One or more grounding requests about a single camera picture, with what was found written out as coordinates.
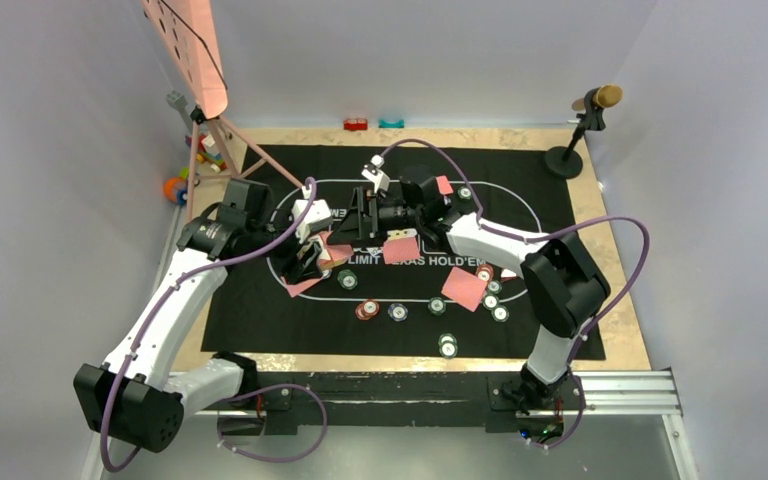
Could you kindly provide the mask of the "red-backed card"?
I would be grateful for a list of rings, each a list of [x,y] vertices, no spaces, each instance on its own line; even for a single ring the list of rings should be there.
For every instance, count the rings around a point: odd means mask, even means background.
[[[438,187],[438,191],[443,196],[448,196],[454,193],[454,188],[452,187],[449,179],[444,176],[437,176],[436,177],[436,184]]]
[[[383,261],[387,265],[419,259],[421,253],[415,236],[387,240],[381,247]]]
[[[460,305],[464,309],[474,312],[481,304],[487,282],[459,267],[453,267],[443,286],[442,295]]]
[[[282,281],[284,282],[284,287],[287,290],[290,297],[295,298],[297,296],[302,295],[305,291],[309,290],[313,286],[320,283],[322,281],[322,278],[302,280],[296,284],[290,284],[284,278],[282,278]]]

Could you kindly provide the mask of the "red playing card box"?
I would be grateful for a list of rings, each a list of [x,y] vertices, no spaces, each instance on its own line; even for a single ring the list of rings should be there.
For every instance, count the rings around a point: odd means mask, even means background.
[[[347,244],[329,244],[330,232],[311,235],[300,244],[298,259],[305,271],[331,270],[348,261],[354,249]]]

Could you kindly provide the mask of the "red chip stack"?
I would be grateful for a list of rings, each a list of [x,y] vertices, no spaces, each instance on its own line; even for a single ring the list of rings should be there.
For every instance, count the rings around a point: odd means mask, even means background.
[[[378,302],[367,299],[357,305],[355,308],[355,315],[359,320],[368,321],[377,316],[380,312],[380,305]]]

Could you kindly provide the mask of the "blue chip stack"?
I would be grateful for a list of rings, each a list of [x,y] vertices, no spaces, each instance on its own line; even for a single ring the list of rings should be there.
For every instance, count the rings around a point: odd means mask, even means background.
[[[408,309],[401,303],[392,303],[388,307],[388,316],[395,322],[402,322],[408,318]]]

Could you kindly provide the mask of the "green chip stack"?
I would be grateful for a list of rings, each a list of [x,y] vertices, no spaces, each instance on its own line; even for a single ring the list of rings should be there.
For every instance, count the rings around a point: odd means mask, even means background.
[[[431,298],[427,303],[427,307],[429,312],[434,316],[443,315],[447,309],[445,300],[440,297]]]

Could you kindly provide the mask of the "red chips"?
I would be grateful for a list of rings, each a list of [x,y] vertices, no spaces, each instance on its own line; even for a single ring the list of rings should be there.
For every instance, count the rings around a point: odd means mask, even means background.
[[[483,264],[476,269],[476,276],[483,282],[488,283],[494,278],[494,269],[489,264]]]

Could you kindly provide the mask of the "green chips group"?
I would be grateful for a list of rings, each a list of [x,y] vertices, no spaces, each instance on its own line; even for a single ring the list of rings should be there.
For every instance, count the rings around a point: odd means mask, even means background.
[[[497,280],[491,280],[486,286],[481,302],[481,305],[490,312],[492,319],[497,323],[505,323],[510,316],[507,308],[501,303],[499,297],[501,292],[501,283]]]

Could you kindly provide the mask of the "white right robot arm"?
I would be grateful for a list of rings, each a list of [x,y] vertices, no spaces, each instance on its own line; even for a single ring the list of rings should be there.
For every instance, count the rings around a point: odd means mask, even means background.
[[[379,248],[390,232],[413,229],[438,251],[512,271],[523,279],[540,325],[521,370],[521,392],[536,407],[556,399],[569,375],[575,338],[611,293],[578,233],[540,236],[465,213],[424,166],[404,170],[395,187],[379,167],[366,165],[362,174],[373,185],[354,189],[329,243]]]

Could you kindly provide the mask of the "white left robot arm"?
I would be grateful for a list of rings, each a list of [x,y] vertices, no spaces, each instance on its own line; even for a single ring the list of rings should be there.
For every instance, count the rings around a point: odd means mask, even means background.
[[[250,358],[220,352],[184,374],[172,374],[171,367],[229,269],[276,252],[311,219],[317,199],[314,179],[306,179],[301,210],[282,232],[262,220],[270,192],[259,182],[231,181],[222,201],[184,226],[163,281],[125,338],[100,365],[84,364],[75,374],[73,387],[88,427],[101,437],[107,470],[118,469],[110,458],[112,439],[135,451],[159,453],[185,419],[209,406],[227,402],[235,409],[264,407],[273,389],[260,384]]]

